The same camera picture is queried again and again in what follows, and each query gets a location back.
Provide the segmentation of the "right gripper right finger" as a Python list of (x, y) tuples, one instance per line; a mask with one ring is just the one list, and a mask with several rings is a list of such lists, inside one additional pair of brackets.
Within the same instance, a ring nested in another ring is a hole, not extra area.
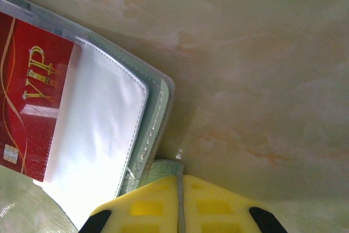
[(183, 176), (186, 232), (286, 232), (262, 203), (192, 175)]

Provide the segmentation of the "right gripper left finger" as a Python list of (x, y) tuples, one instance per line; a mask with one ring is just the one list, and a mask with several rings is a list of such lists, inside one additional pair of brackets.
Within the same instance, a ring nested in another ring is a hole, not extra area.
[(177, 177), (166, 176), (98, 206), (79, 232), (177, 232)]

